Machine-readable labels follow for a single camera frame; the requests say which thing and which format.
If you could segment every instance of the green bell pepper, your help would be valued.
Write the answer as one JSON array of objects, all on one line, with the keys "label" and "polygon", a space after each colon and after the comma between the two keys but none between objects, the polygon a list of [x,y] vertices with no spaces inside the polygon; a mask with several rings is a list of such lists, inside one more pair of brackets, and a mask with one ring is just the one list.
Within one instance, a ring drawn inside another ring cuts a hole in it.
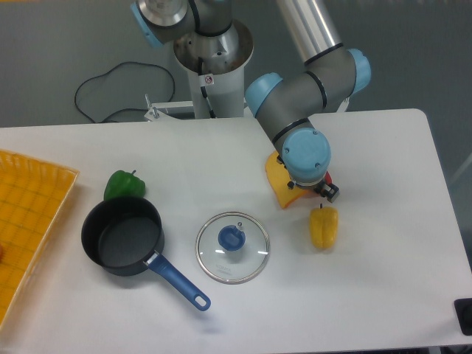
[{"label": "green bell pepper", "polygon": [[119,170],[111,175],[103,193],[103,200],[107,201],[125,195],[144,197],[146,184],[134,175],[135,172],[136,170],[132,173]]}]

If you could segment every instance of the yellow plastic piece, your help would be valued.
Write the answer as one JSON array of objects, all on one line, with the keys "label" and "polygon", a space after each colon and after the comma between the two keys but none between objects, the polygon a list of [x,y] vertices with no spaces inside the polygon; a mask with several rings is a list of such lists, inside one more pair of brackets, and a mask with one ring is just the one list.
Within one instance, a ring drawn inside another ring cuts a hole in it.
[{"label": "yellow plastic piece", "polygon": [[328,249],[334,245],[338,235],[338,219],[338,210],[331,206],[311,211],[311,243],[316,248]]},{"label": "yellow plastic piece", "polygon": [[290,176],[283,164],[277,162],[278,152],[274,151],[265,162],[265,173],[272,189],[275,192],[277,201],[282,209],[285,209],[292,204],[296,199],[309,193],[309,190],[302,190],[295,187],[292,190],[288,189],[287,183],[290,181]]},{"label": "yellow plastic piece", "polygon": [[0,328],[34,269],[78,173],[0,150]]}]

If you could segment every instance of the orange grid tray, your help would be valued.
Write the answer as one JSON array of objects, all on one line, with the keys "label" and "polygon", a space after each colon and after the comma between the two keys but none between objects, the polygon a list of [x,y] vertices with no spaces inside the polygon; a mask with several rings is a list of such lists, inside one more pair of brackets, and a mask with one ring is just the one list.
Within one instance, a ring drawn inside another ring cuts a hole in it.
[{"label": "orange grid tray", "polygon": [[0,328],[37,263],[78,173],[0,150]]}]

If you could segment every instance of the gray floor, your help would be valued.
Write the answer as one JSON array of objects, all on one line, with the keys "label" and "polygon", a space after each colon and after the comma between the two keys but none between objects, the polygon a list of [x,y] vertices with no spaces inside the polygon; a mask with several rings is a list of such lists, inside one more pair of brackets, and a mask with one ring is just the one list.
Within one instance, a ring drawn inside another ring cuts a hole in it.
[{"label": "gray floor", "polygon": [[[189,100],[170,47],[148,47],[130,2],[0,4],[0,127],[87,123],[74,107],[75,90],[127,60],[165,66],[176,79],[174,100]],[[419,108],[427,114],[472,260],[472,167],[459,169],[472,153],[472,3],[329,0],[327,7],[345,46],[362,49],[372,65],[372,82],[351,99],[350,110]],[[303,70],[273,0],[235,0],[234,13],[254,36],[246,85],[266,72],[290,77]],[[145,108],[145,93],[164,102],[171,86],[158,69],[130,66],[86,86],[79,102],[101,120],[121,108]],[[141,114],[117,119],[140,120]]]}]

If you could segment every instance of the black cable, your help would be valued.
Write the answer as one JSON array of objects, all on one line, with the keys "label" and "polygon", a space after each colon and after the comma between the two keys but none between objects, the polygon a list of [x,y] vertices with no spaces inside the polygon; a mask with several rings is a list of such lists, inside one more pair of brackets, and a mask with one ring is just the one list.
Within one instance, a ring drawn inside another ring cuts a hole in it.
[{"label": "black cable", "polygon": [[98,75],[98,76],[94,76],[94,77],[91,77],[87,80],[85,80],[83,83],[81,83],[79,85],[79,87],[77,88],[77,90],[75,91],[75,95],[74,95],[74,104],[75,104],[75,108],[83,115],[85,116],[85,118],[87,118],[88,120],[90,120],[90,122],[92,123],[107,123],[107,122],[116,122],[118,123],[116,120],[110,120],[110,118],[112,116],[114,116],[115,114],[118,114],[118,113],[122,113],[122,112],[127,112],[127,111],[141,111],[141,112],[147,112],[148,110],[147,109],[143,109],[143,108],[124,108],[124,109],[120,109],[119,111],[116,111],[116,112],[113,112],[112,114],[109,114],[105,119],[101,120],[100,122],[97,122],[95,121],[93,118],[91,118],[87,113],[85,113],[84,111],[82,111],[79,107],[79,105],[77,104],[77,96],[79,94],[79,90],[82,88],[82,86],[84,86],[87,82],[89,81],[92,81],[92,80],[96,80],[96,79],[100,79],[101,77],[104,77],[110,73],[112,73],[112,71],[118,69],[119,67],[121,66],[124,66],[124,65],[128,65],[128,64],[133,64],[133,65],[141,65],[141,66],[149,66],[149,67],[153,67],[153,68],[157,68],[157,69],[161,69],[161,70],[164,70],[170,77],[170,79],[172,80],[172,94],[170,95],[169,99],[167,100],[167,102],[170,102],[173,98],[174,98],[174,94],[176,94],[176,81],[174,80],[174,76],[170,73],[169,70],[167,70],[166,68],[164,68],[163,66],[160,66],[160,65],[156,65],[156,64],[148,64],[148,63],[140,63],[140,62],[137,62],[137,61],[124,61],[118,65],[116,65],[115,67],[111,68],[110,70],[108,70],[105,74],[101,74],[101,75]]},{"label": "black cable", "polygon": [[[204,59],[202,57],[198,57],[198,68],[197,68],[198,76],[202,76],[204,74]],[[209,97],[207,94],[207,88],[205,86],[200,86],[201,95],[206,100],[206,106],[208,108],[210,118],[216,118],[215,111],[213,111],[213,107],[211,102],[209,101]]]}]

